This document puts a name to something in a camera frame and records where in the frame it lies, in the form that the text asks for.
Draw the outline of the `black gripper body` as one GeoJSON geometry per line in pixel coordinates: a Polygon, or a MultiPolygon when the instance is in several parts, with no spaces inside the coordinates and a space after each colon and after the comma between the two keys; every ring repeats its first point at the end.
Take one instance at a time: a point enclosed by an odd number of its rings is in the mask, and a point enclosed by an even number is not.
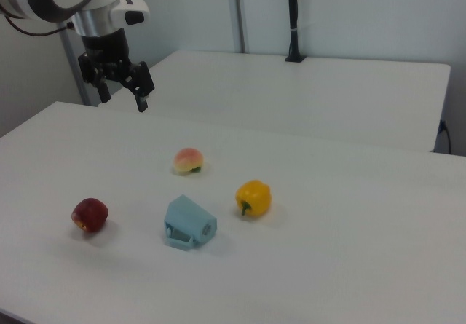
{"type": "Polygon", "coordinates": [[[85,81],[93,81],[96,71],[112,81],[125,81],[132,63],[123,28],[99,37],[82,37],[85,53],[79,57],[79,67],[85,81]]]}

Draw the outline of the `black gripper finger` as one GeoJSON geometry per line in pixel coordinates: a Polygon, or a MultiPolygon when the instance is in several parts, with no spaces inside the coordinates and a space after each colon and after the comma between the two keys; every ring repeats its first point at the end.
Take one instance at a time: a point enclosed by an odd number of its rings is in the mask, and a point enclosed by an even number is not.
{"type": "Polygon", "coordinates": [[[83,81],[96,88],[100,101],[102,103],[107,103],[111,99],[111,95],[106,84],[106,76],[101,64],[92,61],[87,53],[83,53],[78,57],[78,63],[83,81]]]}
{"type": "Polygon", "coordinates": [[[148,96],[155,90],[147,64],[143,61],[132,64],[123,86],[134,95],[138,111],[143,113],[148,108],[148,96]]]}

